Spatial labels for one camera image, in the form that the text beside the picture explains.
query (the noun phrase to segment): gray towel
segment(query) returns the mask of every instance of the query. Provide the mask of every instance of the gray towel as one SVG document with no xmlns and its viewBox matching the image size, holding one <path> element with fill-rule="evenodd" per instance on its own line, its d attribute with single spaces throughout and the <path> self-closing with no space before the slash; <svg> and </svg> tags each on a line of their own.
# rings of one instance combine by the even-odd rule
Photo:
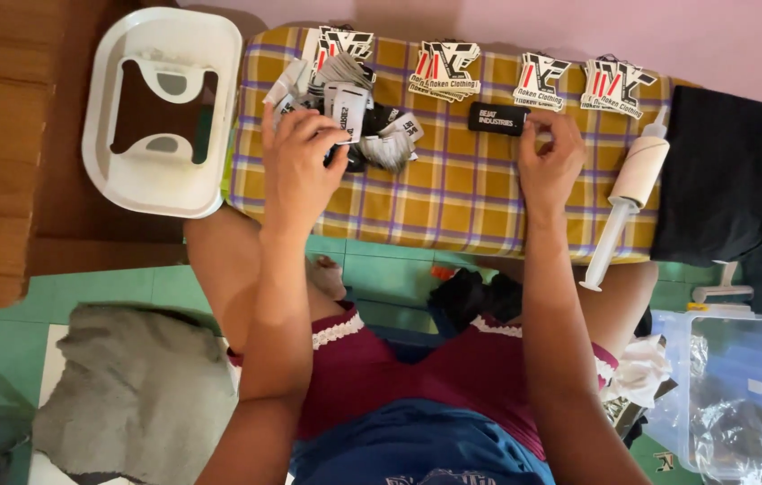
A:
<svg viewBox="0 0 762 485">
<path fill-rule="evenodd" d="M 35 449 L 79 483 L 194 483 L 237 404 L 210 330 L 81 305 L 57 347 L 66 368 L 33 421 Z"/>
</svg>

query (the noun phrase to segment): person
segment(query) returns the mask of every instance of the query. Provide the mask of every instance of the person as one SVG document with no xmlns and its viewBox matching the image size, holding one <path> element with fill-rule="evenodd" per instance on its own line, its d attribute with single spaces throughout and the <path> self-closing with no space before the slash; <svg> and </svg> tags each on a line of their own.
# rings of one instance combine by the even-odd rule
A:
<svg viewBox="0 0 762 485">
<path fill-rule="evenodd" d="M 552 141 L 537 151 L 537 132 Z M 569 116 L 535 111 L 520 139 L 527 217 L 520 325 L 479 317 L 416 364 L 353 304 L 308 283 L 313 225 L 339 187 L 348 134 L 314 110 L 262 121 L 264 224 L 224 207 L 189 220 L 190 264 L 242 366 L 239 405 L 198 485 L 650 483 L 599 390 L 645 312 L 653 263 L 574 280 L 564 205 L 586 159 Z"/>
</svg>

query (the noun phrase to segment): clear plastic box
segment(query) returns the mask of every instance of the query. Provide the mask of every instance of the clear plastic box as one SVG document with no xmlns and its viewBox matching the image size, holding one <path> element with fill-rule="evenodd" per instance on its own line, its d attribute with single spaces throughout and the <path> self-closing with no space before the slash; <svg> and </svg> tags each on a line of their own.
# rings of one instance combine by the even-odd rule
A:
<svg viewBox="0 0 762 485">
<path fill-rule="evenodd" d="M 719 401 L 746 400 L 762 424 L 762 315 L 750 312 L 674 313 L 654 310 L 653 333 L 665 336 L 665 355 L 677 388 L 656 400 L 647 411 L 644 433 L 677 455 L 683 468 L 700 472 L 696 439 L 701 429 L 699 412 Z M 706 365 L 695 348 L 707 342 Z M 735 441 L 714 447 L 709 472 L 721 480 L 742 478 L 749 463 L 760 457 L 755 447 L 738 446 L 744 438 L 754 441 L 750 428 L 738 426 Z"/>
</svg>

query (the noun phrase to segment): yellow plaid fabric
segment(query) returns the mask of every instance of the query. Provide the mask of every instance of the yellow plaid fabric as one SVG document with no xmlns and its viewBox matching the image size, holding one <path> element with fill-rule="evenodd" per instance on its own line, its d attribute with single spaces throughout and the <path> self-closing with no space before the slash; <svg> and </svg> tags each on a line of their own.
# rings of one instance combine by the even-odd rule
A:
<svg viewBox="0 0 762 485">
<path fill-rule="evenodd" d="M 238 210 L 264 220 L 264 168 L 261 164 L 262 99 L 279 74 L 300 57 L 308 30 L 280 27 L 254 37 L 246 47 L 241 72 L 238 118 L 231 169 L 222 189 Z M 483 52 L 468 67 L 483 90 L 461 103 L 408 93 L 416 43 L 375 38 L 367 65 L 375 70 L 375 101 L 411 111 L 426 134 L 417 142 L 418 160 L 399 175 L 370 168 L 346 173 L 314 233 L 415 248 L 439 248 L 482 255 L 518 256 L 525 235 L 525 207 L 515 162 L 518 138 L 476 133 L 467 128 L 471 101 L 512 105 L 521 57 Z M 569 257 L 587 261 L 611 211 L 608 194 L 626 149 L 662 105 L 670 104 L 676 79 L 658 76 L 639 87 L 641 120 L 605 111 L 581 110 L 585 76 L 573 65 L 559 80 L 564 111 L 573 116 L 587 143 L 589 160 L 567 202 Z M 626 226 L 614 258 L 646 260 L 656 225 L 659 191 Z"/>
</svg>

